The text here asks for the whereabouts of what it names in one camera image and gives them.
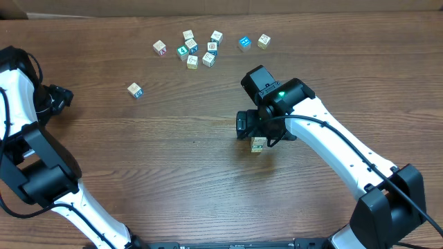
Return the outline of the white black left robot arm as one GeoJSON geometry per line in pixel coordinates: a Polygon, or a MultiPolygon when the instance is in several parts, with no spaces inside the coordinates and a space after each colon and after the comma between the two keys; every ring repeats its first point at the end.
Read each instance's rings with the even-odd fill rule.
{"type": "Polygon", "coordinates": [[[24,203],[41,208],[20,214],[2,202],[1,209],[19,219],[56,212],[96,248],[146,248],[92,197],[77,160],[46,130],[51,117],[70,106],[73,93],[42,81],[33,55],[14,46],[1,50],[1,180],[24,203]]]}

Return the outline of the wooden block table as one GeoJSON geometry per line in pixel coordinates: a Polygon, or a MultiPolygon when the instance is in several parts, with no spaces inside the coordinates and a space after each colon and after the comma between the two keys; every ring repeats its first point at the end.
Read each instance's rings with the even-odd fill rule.
{"type": "Polygon", "coordinates": [[[252,137],[251,138],[251,144],[263,144],[265,145],[267,142],[267,138],[266,137],[252,137]]]}

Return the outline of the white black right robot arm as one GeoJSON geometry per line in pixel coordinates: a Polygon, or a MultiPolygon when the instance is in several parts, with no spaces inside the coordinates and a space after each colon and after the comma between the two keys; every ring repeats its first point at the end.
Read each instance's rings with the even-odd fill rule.
{"type": "Polygon", "coordinates": [[[302,140],[356,200],[348,224],[327,238],[295,239],[294,248],[392,248],[427,220],[421,173],[373,152],[301,80],[282,83],[258,66],[240,84],[257,108],[237,113],[238,139],[250,138],[253,152],[302,140]]]}

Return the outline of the wooden block blue corner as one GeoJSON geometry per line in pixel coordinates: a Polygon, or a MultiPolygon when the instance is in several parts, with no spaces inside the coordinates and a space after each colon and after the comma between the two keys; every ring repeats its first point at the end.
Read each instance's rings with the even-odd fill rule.
{"type": "Polygon", "coordinates": [[[127,90],[135,99],[138,99],[144,94],[143,89],[135,82],[129,85],[127,90]]]}

